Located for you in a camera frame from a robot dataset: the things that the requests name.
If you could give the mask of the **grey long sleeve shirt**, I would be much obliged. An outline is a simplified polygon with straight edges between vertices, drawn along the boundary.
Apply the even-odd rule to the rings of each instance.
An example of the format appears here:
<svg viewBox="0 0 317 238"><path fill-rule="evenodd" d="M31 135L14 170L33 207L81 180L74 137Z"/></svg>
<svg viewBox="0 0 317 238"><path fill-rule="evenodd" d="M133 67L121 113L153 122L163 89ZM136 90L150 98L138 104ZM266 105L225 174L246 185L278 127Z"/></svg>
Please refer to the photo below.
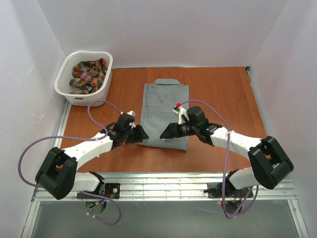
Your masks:
<svg viewBox="0 0 317 238"><path fill-rule="evenodd" d="M176 79L156 79L144 85L140 125L149 139L140 146L168 148L186 151L188 138L161 139L160 135L170 123L178 122L178 115L172 111L177 103L189 100L189 86Z"/></svg>

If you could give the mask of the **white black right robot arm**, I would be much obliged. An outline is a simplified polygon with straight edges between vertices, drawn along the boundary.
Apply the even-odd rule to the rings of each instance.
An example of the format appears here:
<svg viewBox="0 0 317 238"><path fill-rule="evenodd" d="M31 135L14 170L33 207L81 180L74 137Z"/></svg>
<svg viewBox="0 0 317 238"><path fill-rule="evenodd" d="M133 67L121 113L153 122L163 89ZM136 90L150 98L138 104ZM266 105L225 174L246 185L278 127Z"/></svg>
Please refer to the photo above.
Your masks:
<svg viewBox="0 0 317 238"><path fill-rule="evenodd" d="M293 163L272 136L261 139L228 131L222 125L209 122L198 106L187 110L175 107L174 112L179 115L179 121L170 123L160 135L161 139L195 135L203 143L229 149L249 159L250 167L226 175L225 192L257 185L274 189L294 170Z"/></svg>

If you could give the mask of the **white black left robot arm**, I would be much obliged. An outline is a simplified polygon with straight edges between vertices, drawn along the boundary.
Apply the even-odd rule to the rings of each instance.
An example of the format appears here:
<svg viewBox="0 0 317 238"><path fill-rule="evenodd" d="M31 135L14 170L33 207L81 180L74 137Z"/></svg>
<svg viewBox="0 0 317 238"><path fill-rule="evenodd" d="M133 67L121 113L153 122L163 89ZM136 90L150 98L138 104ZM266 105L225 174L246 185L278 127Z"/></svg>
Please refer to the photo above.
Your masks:
<svg viewBox="0 0 317 238"><path fill-rule="evenodd" d="M122 144L148 139L143 127L135 124L133 115L122 113L94 137L65 149L52 148L35 176L36 183L60 200L70 192L87 192L100 197L106 193L106 180L96 172L80 173L78 169L101 154Z"/></svg>

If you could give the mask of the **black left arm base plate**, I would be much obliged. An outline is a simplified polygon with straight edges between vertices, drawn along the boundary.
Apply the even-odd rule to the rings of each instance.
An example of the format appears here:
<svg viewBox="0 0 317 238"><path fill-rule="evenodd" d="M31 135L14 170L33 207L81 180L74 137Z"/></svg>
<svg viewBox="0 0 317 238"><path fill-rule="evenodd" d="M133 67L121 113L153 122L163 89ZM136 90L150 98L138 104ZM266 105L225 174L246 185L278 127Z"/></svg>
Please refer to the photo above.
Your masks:
<svg viewBox="0 0 317 238"><path fill-rule="evenodd" d="M105 189L101 196L105 196L111 199L118 199L120 197L120 187L121 184L119 183L106 183ZM77 199L95 199L95 197L88 196L85 194L77 193Z"/></svg>

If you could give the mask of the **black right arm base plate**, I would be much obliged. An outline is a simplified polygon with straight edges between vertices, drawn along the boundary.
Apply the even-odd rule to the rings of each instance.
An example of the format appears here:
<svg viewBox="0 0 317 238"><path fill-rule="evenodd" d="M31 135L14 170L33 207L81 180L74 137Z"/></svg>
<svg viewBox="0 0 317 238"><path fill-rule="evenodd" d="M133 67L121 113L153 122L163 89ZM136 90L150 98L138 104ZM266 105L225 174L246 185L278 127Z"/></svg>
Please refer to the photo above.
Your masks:
<svg viewBox="0 0 317 238"><path fill-rule="evenodd" d="M249 188L235 189L231 185L225 185L225 198L244 198L248 193ZM208 195L208 198L222 198L222 183L221 182L209 182L207 183L207 189L204 193Z"/></svg>

